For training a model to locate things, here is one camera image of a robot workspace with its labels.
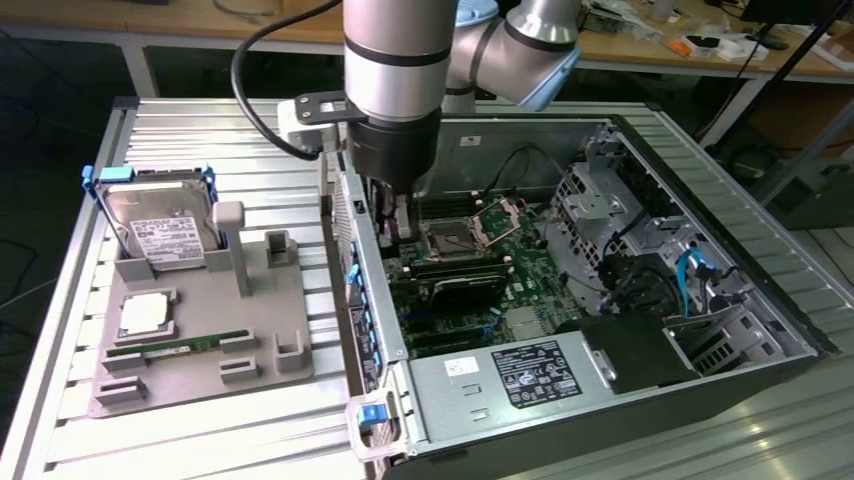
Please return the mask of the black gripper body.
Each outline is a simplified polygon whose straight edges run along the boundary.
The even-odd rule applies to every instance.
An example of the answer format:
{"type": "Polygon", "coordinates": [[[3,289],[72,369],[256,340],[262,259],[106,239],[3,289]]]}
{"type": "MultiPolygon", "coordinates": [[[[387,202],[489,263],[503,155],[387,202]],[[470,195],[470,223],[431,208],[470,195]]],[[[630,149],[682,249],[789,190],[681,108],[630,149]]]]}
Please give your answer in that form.
{"type": "Polygon", "coordinates": [[[395,194],[411,194],[435,162],[441,120],[350,122],[348,153],[356,172],[384,183],[395,194]]]}

